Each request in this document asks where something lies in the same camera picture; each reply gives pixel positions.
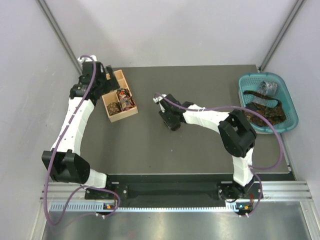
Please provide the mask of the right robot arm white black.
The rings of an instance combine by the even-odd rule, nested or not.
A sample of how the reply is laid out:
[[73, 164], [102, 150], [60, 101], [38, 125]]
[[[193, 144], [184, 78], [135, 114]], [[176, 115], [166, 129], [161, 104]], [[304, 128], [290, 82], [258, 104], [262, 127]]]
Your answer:
[[231, 112], [207, 110], [192, 102], [180, 103], [171, 94], [159, 94], [153, 98], [159, 105], [159, 115], [171, 131], [181, 124], [197, 125], [220, 135], [225, 150], [233, 164], [232, 183], [219, 184], [220, 199], [234, 202], [245, 198], [252, 191], [254, 174], [250, 169], [257, 134], [241, 110]]

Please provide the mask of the wooden compartment box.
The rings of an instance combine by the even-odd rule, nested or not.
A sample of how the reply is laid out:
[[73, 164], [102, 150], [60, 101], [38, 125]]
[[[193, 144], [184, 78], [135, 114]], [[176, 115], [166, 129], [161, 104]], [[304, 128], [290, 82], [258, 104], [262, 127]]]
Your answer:
[[101, 97], [111, 123], [139, 112], [123, 71], [121, 69], [116, 70], [114, 76], [119, 87]]

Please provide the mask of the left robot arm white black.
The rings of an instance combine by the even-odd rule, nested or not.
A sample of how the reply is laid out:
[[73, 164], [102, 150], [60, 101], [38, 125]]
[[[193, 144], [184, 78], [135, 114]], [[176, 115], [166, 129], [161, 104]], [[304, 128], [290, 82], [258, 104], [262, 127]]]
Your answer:
[[52, 181], [94, 187], [97, 194], [106, 199], [113, 194], [114, 187], [107, 174], [92, 169], [81, 157], [81, 143], [98, 100], [119, 85], [113, 69], [104, 67], [95, 55], [83, 55], [78, 62], [82, 64], [82, 74], [70, 89], [59, 136], [50, 150], [43, 151], [41, 159]]

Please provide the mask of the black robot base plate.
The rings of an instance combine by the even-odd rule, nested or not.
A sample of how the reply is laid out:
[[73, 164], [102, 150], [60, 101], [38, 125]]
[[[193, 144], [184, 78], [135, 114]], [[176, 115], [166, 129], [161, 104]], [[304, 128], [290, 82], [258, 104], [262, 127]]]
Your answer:
[[[218, 185], [231, 184], [231, 174], [111, 174], [107, 192], [89, 189], [86, 200], [114, 200], [122, 208], [202, 208], [223, 207]], [[240, 201], [257, 200], [262, 190], [257, 180]]]

